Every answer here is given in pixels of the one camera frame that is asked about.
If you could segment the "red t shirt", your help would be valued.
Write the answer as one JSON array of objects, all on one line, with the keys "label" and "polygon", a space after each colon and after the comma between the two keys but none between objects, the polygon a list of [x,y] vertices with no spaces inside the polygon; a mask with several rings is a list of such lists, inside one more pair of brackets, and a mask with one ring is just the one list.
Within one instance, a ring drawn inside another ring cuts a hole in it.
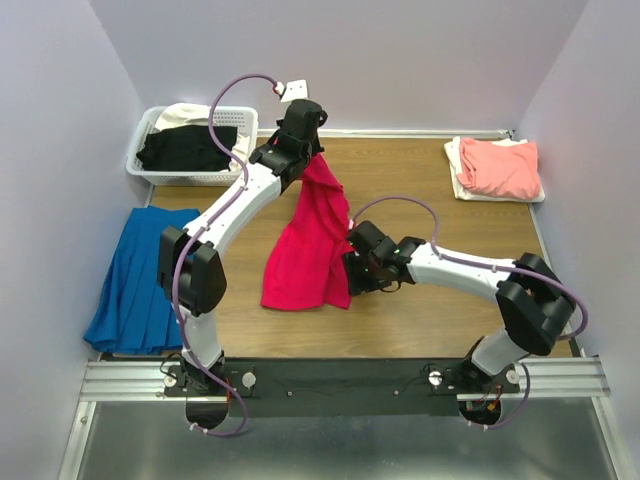
[{"label": "red t shirt", "polygon": [[351,296],[343,255],[349,202],[343,185],[320,154],[301,177],[293,217],[279,236],[266,263],[261,305],[302,311],[330,305],[348,309]]}]

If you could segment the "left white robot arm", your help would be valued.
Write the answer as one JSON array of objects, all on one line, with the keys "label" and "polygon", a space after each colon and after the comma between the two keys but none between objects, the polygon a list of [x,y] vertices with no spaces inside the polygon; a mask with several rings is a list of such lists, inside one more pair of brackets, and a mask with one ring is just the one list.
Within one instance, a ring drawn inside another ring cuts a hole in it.
[{"label": "left white robot arm", "polygon": [[182,355],[192,364],[187,382],[201,395],[214,393],[222,380],[215,365],[223,356],[215,309],[227,289],[223,258],[241,230],[322,151],[318,129],[327,118],[312,100],[292,101],[278,129],[250,154],[246,171],[225,193],[195,220],[161,235],[158,284],[174,307]]}]

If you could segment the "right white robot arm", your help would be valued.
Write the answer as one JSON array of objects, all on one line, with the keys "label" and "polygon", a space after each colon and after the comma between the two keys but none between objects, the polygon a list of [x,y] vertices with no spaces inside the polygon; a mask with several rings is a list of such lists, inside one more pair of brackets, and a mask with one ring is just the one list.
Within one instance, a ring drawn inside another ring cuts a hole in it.
[{"label": "right white robot arm", "polygon": [[478,340],[453,369],[456,381],[474,392],[485,390],[514,362],[548,355],[578,306],[535,254],[489,259],[416,237],[396,243],[370,221],[353,227],[347,243],[353,250],[343,255],[343,264],[352,296],[407,283],[454,288],[498,305],[503,326]]}]

